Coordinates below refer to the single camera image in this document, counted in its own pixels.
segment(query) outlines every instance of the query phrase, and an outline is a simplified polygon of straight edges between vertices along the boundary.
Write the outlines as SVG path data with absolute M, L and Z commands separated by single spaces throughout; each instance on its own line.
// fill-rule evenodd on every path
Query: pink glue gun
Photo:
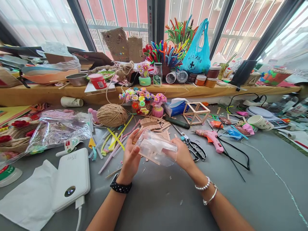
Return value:
M 217 137 L 218 134 L 216 131 L 210 131 L 210 130 L 196 130 L 195 132 L 197 135 L 199 136 L 205 136 L 208 139 L 208 142 L 213 143 L 215 148 L 216 148 L 216 152 L 217 153 L 223 153 L 224 152 L 224 148 L 222 147 L 221 143 L 218 141 Z

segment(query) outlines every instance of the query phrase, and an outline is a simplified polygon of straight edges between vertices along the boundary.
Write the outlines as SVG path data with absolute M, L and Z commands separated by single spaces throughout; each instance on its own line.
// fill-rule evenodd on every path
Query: scissors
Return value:
M 177 126 L 175 126 L 174 124 L 172 125 L 177 130 L 177 132 L 180 133 L 181 136 L 184 137 L 185 139 L 184 142 L 186 143 L 189 152 L 193 154 L 195 157 L 194 162 L 197 162 L 199 159 L 204 161 L 207 157 L 205 151 L 196 142 L 191 141 L 189 137 L 184 132 L 182 132 Z

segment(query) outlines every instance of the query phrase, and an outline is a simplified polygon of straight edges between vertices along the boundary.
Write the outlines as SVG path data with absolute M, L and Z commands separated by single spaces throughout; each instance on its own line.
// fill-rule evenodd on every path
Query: hand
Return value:
M 194 169 L 196 165 L 186 144 L 183 143 L 179 138 L 172 139 L 171 142 L 177 145 L 177 164 L 182 167 L 182 169 L 184 169 L 186 172 Z
M 141 159 L 141 155 L 139 155 L 140 147 L 133 144 L 133 142 L 137 142 L 139 139 L 141 132 L 138 132 L 139 128 L 134 130 L 127 139 L 123 156 L 122 170 L 116 180 L 118 184 L 129 185 L 138 171 Z

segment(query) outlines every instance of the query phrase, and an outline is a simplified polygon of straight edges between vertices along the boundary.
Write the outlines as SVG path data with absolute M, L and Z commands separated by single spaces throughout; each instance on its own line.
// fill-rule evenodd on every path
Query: blue plastic bag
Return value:
M 210 46 L 208 39 L 208 27 L 209 21 L 205 19 L 197 29 L 197 32 L 192 39 L 192 44 L 190 45 L 187 54 L 181 65 L 181 70 L 185 70 L 189 73 L 207 73 L 210 66 Z M 200 39 L 204 32 L 204 43 L 203 47 L 200 47 Z

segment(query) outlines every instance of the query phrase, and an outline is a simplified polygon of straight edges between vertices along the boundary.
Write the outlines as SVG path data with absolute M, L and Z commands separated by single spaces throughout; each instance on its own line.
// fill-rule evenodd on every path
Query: silver bangle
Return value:
M 211 182 L 211 183 L 212 183 L 212 184 L 214 185 L 214 187 L 215 187 L 215 192 L 214 192 L 213 196 L 211 197 L 211 199 L 210 199 L 209 201 L 203 200 L 203 204 L 204 204 L 204 205 L 208 205 L 208 204 L 214 199 L 214 197 L 216 196 L 217 190 L 218 190 L 217 186 L 216 186 L 213 182 Z
M 197 190 L 199 190 L 199 191 L 204 191 L 204 190 L 206 190 L 206 189 L 210 186 L 211 180 L 210 180 L 210 178 L 209 178 L 208 176 L 207 176 L 206 178 L 208 179 L 208 183 L 206 184 L 206 186 L 204 186 L 204 187 L 202 187 L 202 188 L 199 188 L 199 187 L 197 187 L 197 186 L 195 185 L 195 188 L 196 188 Z

